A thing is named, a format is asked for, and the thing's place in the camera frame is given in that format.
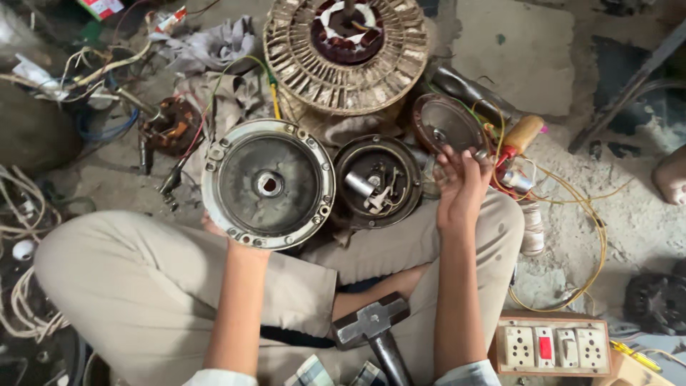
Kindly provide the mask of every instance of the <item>hammer head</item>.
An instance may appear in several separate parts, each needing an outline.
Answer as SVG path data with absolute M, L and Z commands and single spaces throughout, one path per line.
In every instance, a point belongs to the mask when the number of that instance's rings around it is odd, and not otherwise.
M 410 307 L 393 292 L 358 311 L 334 321 L 331 327 L 336 346 L 345 350 L 362 339 L 372 339 L 410 316 Z

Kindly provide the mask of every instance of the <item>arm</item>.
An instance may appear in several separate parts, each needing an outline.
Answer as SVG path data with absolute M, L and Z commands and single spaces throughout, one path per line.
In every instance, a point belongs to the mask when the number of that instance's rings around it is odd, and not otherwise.
M 436 217 L 441 237 L 438 304 L 434 329 L 434 376 L 486 359 L 477 294 L 476 220 L 493 167 L 480 166 L 469 151 L 446 146 L 438 157 L 445 178 Z
M 229 239 L 219 309 L 203 368 L 256 376 L 269 254 Z

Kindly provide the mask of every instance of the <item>beige trousers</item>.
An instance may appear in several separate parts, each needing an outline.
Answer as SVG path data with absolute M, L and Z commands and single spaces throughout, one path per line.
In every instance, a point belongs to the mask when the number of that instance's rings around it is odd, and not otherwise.
M 350 247 L 328 245 L 301 260 L 273 253 L 262 324 L 317 337 L 329 331 L 338 284 L 433 262 L 436 203 L 384 229 L 357 232 Z M 477 276 L 489 345 L 523 235 L 517 203 L 489 190 L 477 223 Z M 36 255 L 46 294 L 113 369 L 133 385 L 180 385 L 202 365 L 218 305 L 226 241 L 130 212 L 97 212 L 51 232 Z M 438 261 L 410 298 L 411 316 L 392 328 L 417 385 L 431 383 Z M 337 384 L 364 361 L 368 345 L 345 352 L 263 339 L 258 379 L 280 384 L 317 354 Z

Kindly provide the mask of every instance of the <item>power socket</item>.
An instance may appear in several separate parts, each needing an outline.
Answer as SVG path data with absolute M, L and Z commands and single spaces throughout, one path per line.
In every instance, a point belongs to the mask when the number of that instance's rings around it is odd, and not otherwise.
M 579 345 L 579 367 L 597 369 L 606 367 L 608 362 L 605 334 L 590 328 L 576 328 Z
M 509 366 L 534 367 L 534 335 L 531 327 L 505 327 L 505 347 Z
M 579 347 L 576 343 L 574 330 L 571 328 L 558 328 L 555 332 L 555 346 L 557 346 L 560 367 L 579 367 Z
M 555 368 L 555 343 L 550 327 L 534 327 L 534 351 L 537 367 Z

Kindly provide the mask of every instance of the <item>sleeve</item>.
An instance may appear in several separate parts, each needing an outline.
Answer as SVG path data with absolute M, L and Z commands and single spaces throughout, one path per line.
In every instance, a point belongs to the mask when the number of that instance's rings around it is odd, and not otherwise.
M 493 366 L 487 359 L 452 369 L 440 377 L 434 386 L 501 386 Z
M 257 386 L 257 379 L 239 372 L 205 369 L 196 372 L 183 386 Z

